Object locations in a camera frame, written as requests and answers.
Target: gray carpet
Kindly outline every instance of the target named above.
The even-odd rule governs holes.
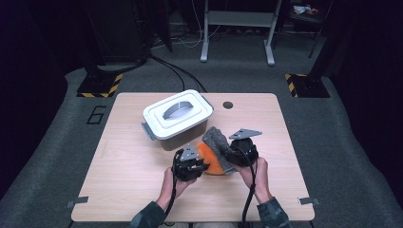
[[[318,198],[316,227],[403,227],[403,211],[382,174],[368,161],[350,129],[335,88],[323,78],[331,98],[291,97],[285,73],[308,73],[319,53],[308,59],[312,39],[284,34],[274,50],[276,65],[267,66],[261,36],[225,38],[210,43],[208,62],[200,62],[202,44],[174,45],[152,53],[193,73],[208,92],[270,92],[278,96],[310,196]],[[78,98],[83,69],[69,73],[68,92],[52,126],[0,202],[0,227],[68,227],[71,209],[86,176],[113,106],[112,98]],[[186,89],[196,85],[184,78]],[[173,72],[149,59],[124,74],[120,92],[181,92]],[[86,124],[95,106],[105,115]],[[71,227],[126,227],[127,222],[74,222]],[[310,227],[295,222],[295,227]]]

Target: white plastic container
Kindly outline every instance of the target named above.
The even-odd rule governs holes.
[[[205,132],[213,109],[198,91],[189,89],[146,107],[143,129],[164,150],[173,150]]]

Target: wooden table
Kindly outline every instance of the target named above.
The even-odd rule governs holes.
[[[142,129],[143,110],[173,93],[121,93],[111,110],[104,133],[89,167],[76,204],[74,221],[131,221],[149,202],[156,200],[163,171],[172,165],[177,151],[164,151],[158,141]],[[312,220],[312,204],[300,205],[297,198],[309,197],[297,157],[287,131],[278,99],[268,93],[205,93],[213,106],[208,126],[229,137],[241,128],[262,131],[252,137],[259,155],[269,163],[269,186],[290,220]],[[231,102],[231,109],[223,107]],[[202,136],[190,142],[196,145]],[[166,221],[240,221],[249,189],[239,173],[229,176],[203,174],[175,200]],[[259,220],[253,198],[247,220]]]

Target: black stand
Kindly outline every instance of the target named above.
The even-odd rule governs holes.
[[[322,50],[317,56],[314,66],[307,75],[303,74],[286,74],[288,86],[293,97],[299,98],[329,98],[330,95],[326,90],[325,85],[321,81],[321,76],[333,61],[340,43],[345,42],[346,38],[345,28],[346,16],[340,7],[338,1],[335,1],[332,11],[330,12],[331,24],[328,25],[329,29],[327,40],[323,45]]]
[[[86,77],[77,89],[77,97],[111,97],[115,93],[122,73],[141,66],[145,61],[139,62],[135,66],[114,71],[99,69],[96,65],[85,66]]]
[[[304,74],[286,74],[291,95],[298,98],[330,98],[320,79],[315,80]]]
[[[65,17],[67,38],[72,47],[75,48],[78,59],[86,69],[86,77],[77,89],[78,97],[110,97],[114,94],[117,84],[122,78],[122,73],[135,69],[143,65],[147,58],[147,53],[143,59],[137,61],[134,66],[119,70],[101,70],[88,47],[85,29],[83,24],[89,22],[85,8],[80,1],[71,2],[62,0],[60,2],[61,12]]]

